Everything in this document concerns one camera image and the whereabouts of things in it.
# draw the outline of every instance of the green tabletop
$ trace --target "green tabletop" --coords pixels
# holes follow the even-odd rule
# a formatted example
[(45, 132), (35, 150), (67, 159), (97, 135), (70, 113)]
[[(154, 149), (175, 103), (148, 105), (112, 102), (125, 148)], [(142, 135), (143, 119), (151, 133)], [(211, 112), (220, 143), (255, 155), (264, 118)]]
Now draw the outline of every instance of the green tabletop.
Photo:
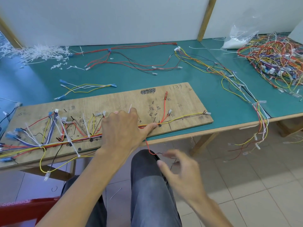
[[(212, 50), (220, 49), (223, 43), (214, 39), (204, 39), (200, 47), (207, 48), (222, 65), (236, 71), (237, 76), (246, 83), (256, 99), (266, 100), (267, 103), (262, 104), (262, 107), (267, 114), (271, 117), (281, 117), (303, 112), (303, 101), (300, 102), (300, 99), (273, 88), (245, 58), (239, 58), (237, 53), (224, 54), (225, 51)], [(302, 94), (303, 87), (299, 86), (299, 88), (301, 92), (299, 94)]]
[[(82, 50), (91, 51), (113, 46), (114, 45), (82, 46)], [(200, 55), (217, 62), (207, 49), (189, 48), (189, 46), (201, 47), (201, 44), (196, 40), (179, 41), (178, 46), (181, 46), (187, 53)], [(164, 64), (168, 57), (173, 54), (166, 67), (174, 67), (179, 61), (174, 55), (175, 48), (176, 46), (174, 45), (159, 45), (147, 48), (120, 49), (119, 52), (136, 60), (138, 63), (145, 65)], [(79, 46), (70, 49), (79, 52), (81, 51)], [(116, 88), (106, 87), (91, 93), (70, 93), (65, 99), (75, 99), (189, 82), (204, 106), (211, 112), (214, 122), (212, 124), (150, 137), (149, 140), (258, 121), (257, 114), (250, 104), (222, 88), (222, 78), (220, 76), (203, 73), (184, 62), (180, 62), (179, 64), (179, 66), (183, 67), (182, 69), (157, 71), (157, 76), (119, 64), (99, 64), (88, 71), (76, 68), (66, 69), (69, 66), (75, 65), (84, 68), (88, 62), (101, 58), (107, 53), (107, 51), (103, 51), (84, 54), (84, 56), (74, 55), (69, 60), (66, 60), (68, 64), (62, 65), (62, 70), (59, 68), (51, 70), (51, 67), (58, 63), (64, 63), (63, 61), (47, 60), (43, 63), (32, 64), (20, 68), (22, 64), (19, 63), (20, 59), (18, 57), (5, 57), (0, 60), (0, 97), (20, 101), (24, 106), (52, 102), (54, 101), (54, 98), (66, 93), (66, 89), (60, 86), (60, 79), (75, 85), (117, 85)], [(114, 58), (112, 61), (126, 61), (126, 58), (118, 54), (113, 53), (110, 57)], [(7, 111), (12, 110), (13, 106), (14, 103), (0, 100), (0, 107), (5, 108)]]

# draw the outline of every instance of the wooden board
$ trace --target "wooden board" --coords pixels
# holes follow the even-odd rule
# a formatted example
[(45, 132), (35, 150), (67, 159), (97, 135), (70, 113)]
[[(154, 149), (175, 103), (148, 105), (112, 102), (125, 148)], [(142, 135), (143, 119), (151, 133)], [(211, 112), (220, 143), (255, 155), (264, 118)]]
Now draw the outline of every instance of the wooden board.
[[(82, 114), (85, 116), (86, 124), (92, 118), (93, 114), (102, 113), (106, 111), (106, 117), (113, 111), (125, 110), (128, 112), (130, 106), (137, 109), (139, 118), (138, 125), (148, 124), (151, 122), (159, 122), (164, 114), (164, 97), (165, 92), (168, 92), (166, 99), (166, 109), (165, 115), (169, 109), (172, 109), (171, 115), (165, 120), (169, 121), (180, 116), (187, 114), (194, 114), (199, 112), (207, 111), (203, 106), (202, 102), (199, 100), (189, 83), (180, 83), (174, 85), (166, 85), (160, 87), (154, 87), (149, 89), (140, 89), (134, 91), (120, 92), (108, 95), (92, 96), (80, 99), (71, 99), (65, 101), (58, 101), (52, 103), (45, 103), (27, 107), (17, 108), (14, 117), (12, 118), (9, 127), (6, 132), (13, 131), (15, 128), (26, 128), (25, 123), (28, 125), (42, 119), (48, 115), (49, 112), (59, 109), (59, 116), (61, 118), (67, 117), (67, 121), (72, 121), (73, 117), (83, 133), (86, 134), (86, 128), (84, 125), (84, 120)], [(89, 123), (89, 131), (92, 133), (93, 127), (99, 129), (101, 125), (101, 116), (96, 117), (95, 121), (91, 119)], [(38, 142), (42, 142), (42, 134), (46, 127), (48, 119), (41, 120), (35, 125), (30, 127), (31, 132), (35, 135)], [(181, 129), (186, 129), (194, 126), (200, 126), (204, 124), (212, 123), (213, 119), (210, 115), (199, 115), (190, 118), (179, 119), (173, 121), (169, 124), (163, 124), (161, 127), (154, 129), (149, 136), (155, 136), (163, 133), (168, 133), (172, 131), (177, 131)], [(71, 139), (77, 139), (82, 137), (80, 132), (76, 129), (74, 125), (71, 125), (67, 129), (67, 133)], [(24, 133), (20, 134), (22, 140), (33, 143), (33, 141), (26, 136)], [(57, 128), (53, 133), (50, 143), (56, 143), (58, 140), (56, 138), (60, 137), (60, 133)], [(5, 135), (0, 141), (7, 145), (22, 146), (19, 141), (13, 141), (7, 139)], [(84, 140), (80, 143), (75, 143), (76, 148), (79, 152), (97, 149), (102, 145), (101, 138), (95, 138), (91, 140)], [(54, 158), (59, 147), (48, 148), (45, 160)], [(63, 145), (59, 156), (73, 154), (74, 150), (68, 146)], [(16, 159), (17, 163), (27, 164), (39, 162), (43, 155), (42, 150), (34, 150), (29, 154), (24, 154)], [(0, 168), (11, 167), (16, 163), (0, 163)]]

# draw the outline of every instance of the tangled wires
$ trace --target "tangled wires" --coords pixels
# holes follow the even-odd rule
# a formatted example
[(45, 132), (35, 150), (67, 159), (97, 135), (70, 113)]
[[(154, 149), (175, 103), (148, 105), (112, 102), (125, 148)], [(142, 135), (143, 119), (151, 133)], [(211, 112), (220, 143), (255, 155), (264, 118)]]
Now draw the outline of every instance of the tangled wires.
[(300, 98), (303, 85), (303, 45), (272, 33), (255, 36), (238, 55), (248, 59), (257, 72), (280, 92)]

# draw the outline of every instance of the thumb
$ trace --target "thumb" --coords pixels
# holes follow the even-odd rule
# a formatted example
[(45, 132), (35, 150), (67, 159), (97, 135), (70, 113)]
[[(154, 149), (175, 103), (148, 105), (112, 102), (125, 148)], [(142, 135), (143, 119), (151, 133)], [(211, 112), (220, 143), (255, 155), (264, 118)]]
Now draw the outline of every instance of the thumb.
[(164, 174), (164, 176), (167, 178), (169, 183), (172, 183), (172, 180), (174, 180), (176, 175), (171, 172), (167, 164), (162, 160), (158, 160), (157, 165), (160, 168), (161, 172)]
[(158, 126), (158, 124), (156, 122), (150, 123), (148, 124), (145, 128), (140, 129), (141, 133), (143, 134), (144, 138), (147, 137), (147, 135), (156, 127)]

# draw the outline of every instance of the forearm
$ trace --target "forearm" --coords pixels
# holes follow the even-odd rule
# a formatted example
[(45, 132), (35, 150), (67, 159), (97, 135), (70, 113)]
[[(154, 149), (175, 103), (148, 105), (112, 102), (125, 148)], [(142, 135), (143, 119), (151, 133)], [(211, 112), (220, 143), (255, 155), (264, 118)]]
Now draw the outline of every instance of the forearm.
[(85, 226), (103, 190), (123, 164), (112, 150), (99, 149), (79, 178), (37, 226)]
[(233, 227), (218, 204), (207, 195), (190, 204), (206, 227)]

